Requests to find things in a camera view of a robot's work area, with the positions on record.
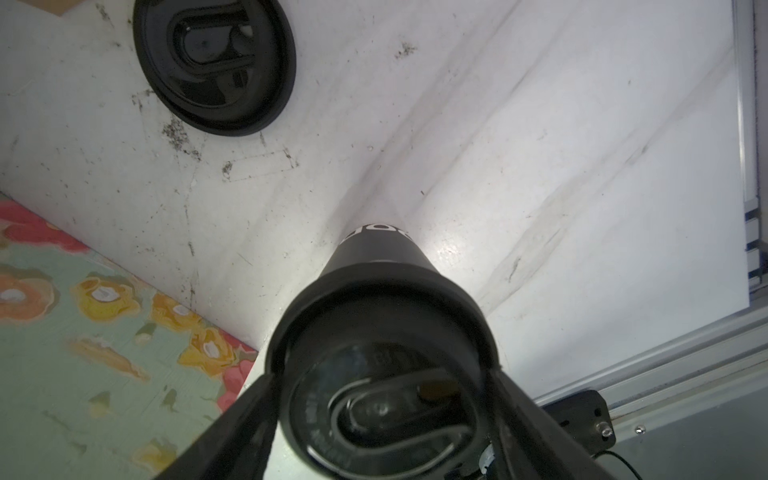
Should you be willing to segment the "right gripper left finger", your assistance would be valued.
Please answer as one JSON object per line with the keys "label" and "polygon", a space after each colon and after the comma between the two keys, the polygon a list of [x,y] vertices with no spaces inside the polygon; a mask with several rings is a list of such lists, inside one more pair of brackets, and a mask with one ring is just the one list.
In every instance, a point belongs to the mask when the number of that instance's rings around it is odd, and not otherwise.
{"label": "right gripper left finger", "polygon": [[260,376],[171,465],[162,480],[261,480],[278,425],[281,380]]}

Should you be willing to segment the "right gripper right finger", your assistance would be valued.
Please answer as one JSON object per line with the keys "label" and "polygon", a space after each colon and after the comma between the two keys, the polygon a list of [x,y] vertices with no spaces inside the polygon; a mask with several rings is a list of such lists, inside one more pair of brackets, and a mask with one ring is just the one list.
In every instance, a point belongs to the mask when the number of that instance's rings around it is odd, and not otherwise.
{"label": "right gripper right finger", "polygon": [[612,478],[501,370],[487,373],[486,386],[497,478]]}

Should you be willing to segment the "green paper gift bag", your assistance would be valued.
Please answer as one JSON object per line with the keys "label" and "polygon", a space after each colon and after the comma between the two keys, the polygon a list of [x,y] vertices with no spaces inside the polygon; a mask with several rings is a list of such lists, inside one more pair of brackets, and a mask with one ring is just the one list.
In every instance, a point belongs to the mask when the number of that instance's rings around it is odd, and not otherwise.
{"label": "green paper gift bag", "polygon": [[151,479],[236,400],[257,351],[1,201],[1,475]]}

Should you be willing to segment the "black plastic cup lid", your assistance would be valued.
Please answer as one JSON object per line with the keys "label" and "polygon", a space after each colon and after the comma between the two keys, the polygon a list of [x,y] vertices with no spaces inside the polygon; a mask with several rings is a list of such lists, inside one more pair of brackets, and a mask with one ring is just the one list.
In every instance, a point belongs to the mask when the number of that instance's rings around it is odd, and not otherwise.
{"label": "black plastic cup lid", "polygon": [[313,471],[440,479],[489,430],[484,372],[498,353],[476,302],[434,270],[372,263],[321,275],[286,309],[265,369],[279,422]]}

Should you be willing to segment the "black white paper coffee cup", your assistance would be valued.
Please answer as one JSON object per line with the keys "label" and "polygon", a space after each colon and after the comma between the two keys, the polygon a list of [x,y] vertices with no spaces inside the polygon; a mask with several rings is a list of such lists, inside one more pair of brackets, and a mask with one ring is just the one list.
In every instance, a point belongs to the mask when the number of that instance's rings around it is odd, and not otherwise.
{"label": "black white paper coffee cup", "polygon": [[413,239],[385,223],[351,231],[336,247],[319,278],[351,278],[375,284],[426,282],[440,274]]}

